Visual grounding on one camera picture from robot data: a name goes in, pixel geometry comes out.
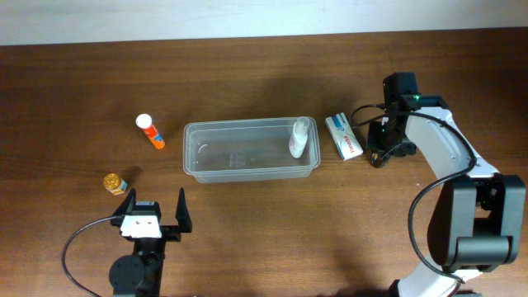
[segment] small jar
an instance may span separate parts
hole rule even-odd
[[[110,173],[102,180],[102,185],[112,194],[119,195],[126,191],[126,182],[115,173]]]

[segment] white cap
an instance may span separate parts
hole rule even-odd
[[[138,115],[135,119],[135,124],[141,129],[147,129],[152,125],[152,118],[147,114]]]
[[[307,117],[302,116],[295,122],[295,133],[298,135],[307,135],[309,127],[310,120],[308,120]]]

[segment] white wall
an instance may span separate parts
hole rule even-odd
[[[528,26],[526,0],[0,0],[0,45]]]

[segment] gold lid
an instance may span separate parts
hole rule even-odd
[[[108,190],[114,190],[121,184],[121,179],[115,173],[110,173],[102,180],[102,185]]]

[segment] red label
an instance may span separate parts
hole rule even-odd
[[[348,144],[348,148],[350,149],[350,152],[354,153],[354,147],[352,147],[352,143],[350,142],[350,140],[348,139],[348,136],[346,135],[345,135],[345,141],[346,141],[346,144]]]
[[[158,131],[156,130],[156,127],[154,127],[154,125],[150,125],[150,127],[148,127],[147,129],[143,129],[143,132],[148,137],[154,137],[158,134]]]

